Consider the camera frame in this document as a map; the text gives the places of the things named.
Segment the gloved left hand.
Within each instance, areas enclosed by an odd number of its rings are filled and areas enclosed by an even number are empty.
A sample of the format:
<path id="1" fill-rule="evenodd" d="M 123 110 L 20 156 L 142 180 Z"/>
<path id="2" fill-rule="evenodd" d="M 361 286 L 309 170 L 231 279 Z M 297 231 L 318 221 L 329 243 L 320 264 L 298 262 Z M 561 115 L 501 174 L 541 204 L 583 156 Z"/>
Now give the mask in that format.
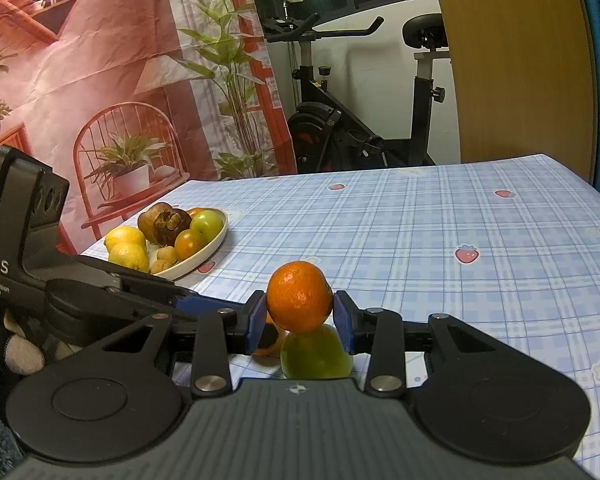
<path id="1" fill-rule="evenodd" d="M 46 364 L 68 358 L 82 350 L 80 346 L 68 344 L 53 335 L 48 335 L 40 348 L 27 338 L 9 310 L 5 311 L 3 323 L 9 331 L 5 344 L 5 363 L 17 375 L 32 375 Z"/>

